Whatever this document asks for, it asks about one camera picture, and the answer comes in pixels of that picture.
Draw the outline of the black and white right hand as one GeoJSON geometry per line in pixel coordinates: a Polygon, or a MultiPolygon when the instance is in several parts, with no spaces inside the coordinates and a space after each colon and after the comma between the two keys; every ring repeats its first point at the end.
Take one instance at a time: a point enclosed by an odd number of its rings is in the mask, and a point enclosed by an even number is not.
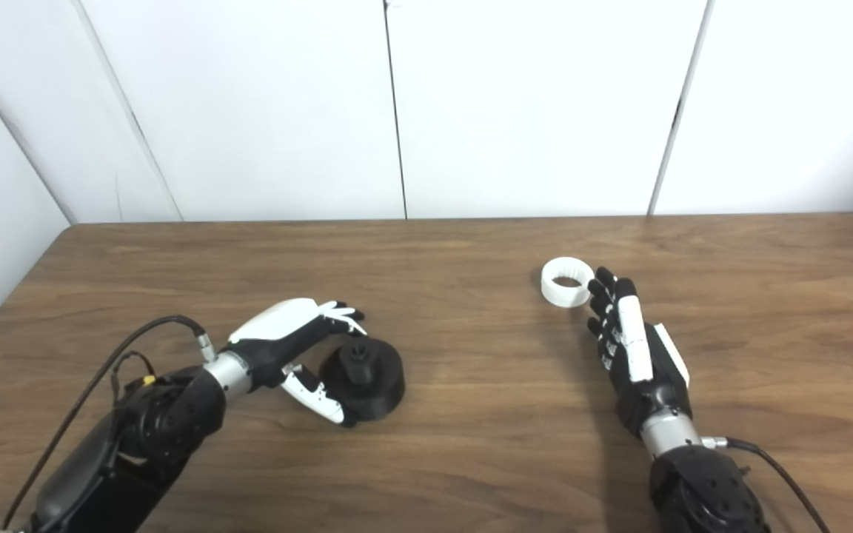
{"type": "Polygon", "coordinates": [[[657,412],[691,416],[689,371],[666,327],[644,320],[633,280],[600,266],[588,290],[588,328],[623,427],[637,437],[657,412]]]}

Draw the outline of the black and white left hand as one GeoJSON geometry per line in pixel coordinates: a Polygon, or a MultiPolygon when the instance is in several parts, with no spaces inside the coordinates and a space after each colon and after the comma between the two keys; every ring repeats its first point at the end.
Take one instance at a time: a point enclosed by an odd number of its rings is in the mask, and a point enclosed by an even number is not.
{"type": "Polygon", "coordinates": [[[365,314],[343,301],[318,303],[295,298],[274,304],[228,337],[226,351],[247,365],[250,390],[281,387],[315,414],[344,428],[355,427],[356,415],[335,398],[314,372],[295,362],[325,338],[366,337],[365,314]]]}

